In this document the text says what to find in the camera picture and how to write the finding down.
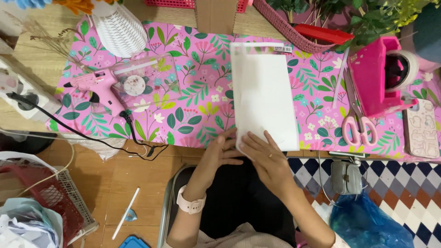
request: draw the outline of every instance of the glue gun trigger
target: glue gun trigger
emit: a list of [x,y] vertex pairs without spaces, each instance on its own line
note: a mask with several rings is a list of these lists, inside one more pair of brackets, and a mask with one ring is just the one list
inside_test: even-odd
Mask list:
[[100,97],[98,96],[97,93],[92,92],[92,96],[90,97],[90,102],[94,102],[94,103],[99,103],[100,102]]

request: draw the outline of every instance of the white plastic bag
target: white plastic bag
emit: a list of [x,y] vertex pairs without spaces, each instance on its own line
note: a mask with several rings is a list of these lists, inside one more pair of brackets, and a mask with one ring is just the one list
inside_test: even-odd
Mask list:
[[[83,146],[85,148],[89,148],[91,150],[94,150],[96,153],[98,153],[98,155],[100,155],[100,158],[103,161],[108,160],[109,158],[113,157],[115,154],[118,153],[117,149],[110,148],[107,145],[100,143],[98,141],[87,140],[87,139],[79,140],[79,139],[82,139],[83,137],[81,137],[77,134],[61,134],[61,135],[64,138],[67,138],[68,139],[67,141],[70,144],[80,144],[81,146]],[[93,139],[102,139],[107,144],[109,144],[113,147],[118,147],[118,148],[122,148],[127,141],[127,139],[105,138],[105,137],[97,137],[97,136],[92,136],[92,135],[88,135],[88,137],[93,138]]]

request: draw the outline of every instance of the tape roll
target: tape roll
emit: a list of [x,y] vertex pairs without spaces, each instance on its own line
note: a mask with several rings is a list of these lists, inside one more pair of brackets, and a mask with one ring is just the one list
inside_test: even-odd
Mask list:
[[406,77],[400,84],[392,88],[385,89],[385,92],[388,93],[400,91],[406,88],[409,84],[412,84],[419,71],[419,62],[415,54],[405,50],[390,50],[386,52],[386,55],[393,55],[393,54],[401,55],[407,61],[409,71],[407,72]]

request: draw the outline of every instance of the watch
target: watch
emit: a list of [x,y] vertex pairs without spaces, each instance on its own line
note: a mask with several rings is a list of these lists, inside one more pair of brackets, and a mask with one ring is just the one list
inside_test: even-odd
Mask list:
[[184,192],[187,185],[184,185],[181,187],[178,193],[178,199],[176,200],[176,203],[179,205],[179,208],[182,209],[182,211],[187,212],[189,214],[196,214],[202,211],[202,208],[204,208],[205,205],[205,199],[207,198],[207,194],[205,194],[203,199],[198,199],[192,202],[189,202],[185,200],[182,197],[182,193]]

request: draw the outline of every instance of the blue plastic bag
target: blue plastic bag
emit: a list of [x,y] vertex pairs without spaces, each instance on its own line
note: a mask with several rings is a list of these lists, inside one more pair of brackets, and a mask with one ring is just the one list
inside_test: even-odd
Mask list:
[[340,195],[329,226],[351,248],[413,248],[412,235],[375,205],[366,191]]

